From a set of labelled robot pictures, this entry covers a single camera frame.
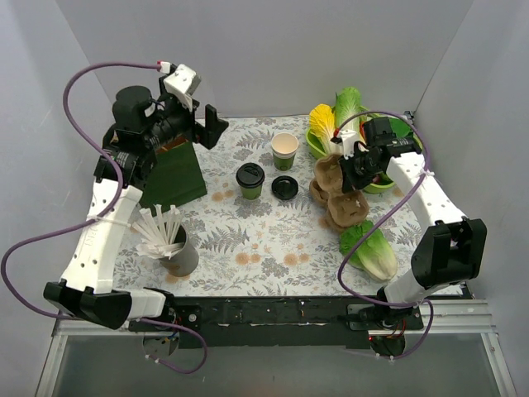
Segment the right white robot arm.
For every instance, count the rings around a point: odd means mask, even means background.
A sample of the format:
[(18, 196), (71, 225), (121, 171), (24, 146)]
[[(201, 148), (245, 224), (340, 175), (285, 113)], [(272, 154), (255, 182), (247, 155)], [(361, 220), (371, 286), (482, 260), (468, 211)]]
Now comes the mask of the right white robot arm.
[(446, 196), (431, 171), (429, 155), (418, 143), (419, 134), (397, 136), (391, 122), (397, 115), (382, 112), (364, 124), (362, 132), (338, 126), (332, 142), (343, 147), (339, 159), (344, 192), (366, 187), (386, 174), (405, 194), (423, 232), (411, 257), (411, 268), (348, 308), (346, 321), (353, 330), (393, 328), (417, 316), (418, 305), (449, 285), (476, 278), (484, 253), (487, 228), (480, 219), (469, 219)]

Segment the green paper coffee cup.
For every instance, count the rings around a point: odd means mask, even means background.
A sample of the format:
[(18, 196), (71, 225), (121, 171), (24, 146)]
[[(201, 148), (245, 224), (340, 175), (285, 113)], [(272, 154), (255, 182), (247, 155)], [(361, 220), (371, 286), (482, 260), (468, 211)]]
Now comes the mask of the green paper coffee cup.
[(265, 181), (265, 172), (256, 163), (245, 163), (236, 172), (236, 182), (241, 188), (242, 196), (248, 200), (261, 195)]

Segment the grey straw holder cup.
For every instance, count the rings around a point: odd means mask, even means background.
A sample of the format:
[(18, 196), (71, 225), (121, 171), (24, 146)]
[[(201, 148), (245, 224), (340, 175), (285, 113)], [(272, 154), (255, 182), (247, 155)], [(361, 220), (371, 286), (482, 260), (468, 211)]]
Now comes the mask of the grey straw holder cup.
[(190, 275), (198, 266), (199, 254), (184, 227), (179, 228), (174, 242), (183, 243), (183, 249), (170, 259), (160, 259), (160, 264), (173, 276)]

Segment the green brown paper bag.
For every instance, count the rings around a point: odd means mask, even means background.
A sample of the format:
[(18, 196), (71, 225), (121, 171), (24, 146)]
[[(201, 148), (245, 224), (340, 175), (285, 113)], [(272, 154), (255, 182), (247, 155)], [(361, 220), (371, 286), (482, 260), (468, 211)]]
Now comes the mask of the green brown paper bag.
[(158, 149), (156, 159), (157, 165), (150, 173), (143, 190), (140, 201), (142, 208), (160, 204), (164, 212), (171, 205), (180, 207), (207, 194), (191, 142), (180, 137)]

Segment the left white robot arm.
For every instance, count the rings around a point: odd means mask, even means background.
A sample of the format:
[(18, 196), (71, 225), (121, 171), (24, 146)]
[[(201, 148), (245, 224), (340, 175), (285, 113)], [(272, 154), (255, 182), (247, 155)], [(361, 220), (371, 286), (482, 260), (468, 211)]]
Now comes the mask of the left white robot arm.
[(110, 329), (137, 318), (147, 318), (160, 331), (174, 325), (176, 312), (167, 303), (168, 293), (114, 289), (113, 271), (130, 216), (156, 166), (157, 150), (181, 137), (212, 149), (227, 129), (227, 121), (211, 105), (205, 107), (205, 122), (196, 122), (198, 105), (193, 100), (185, 106), (178, 93), (165, 88), (158, 99), (143, 86), (117, 93), (114, 123), (102, 139), (103, 153), (94, 171), (88, 224), (60, 279), (44, 288), (44, 298), (57, 309)]

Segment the brown pulp cup carrier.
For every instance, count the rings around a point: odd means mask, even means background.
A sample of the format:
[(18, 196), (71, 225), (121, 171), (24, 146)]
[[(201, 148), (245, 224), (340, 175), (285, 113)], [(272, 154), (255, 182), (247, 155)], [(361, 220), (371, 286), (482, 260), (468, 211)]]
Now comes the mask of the brown pulp cup carrier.
[(342, 193), (342, 173), (336, 154), (317, 160), (314, 165), (314, 179), (329, 193), (327, 207), (334, 221), (346, 229), (362, 223), (369, 213), (369, 205), (359, 190)]

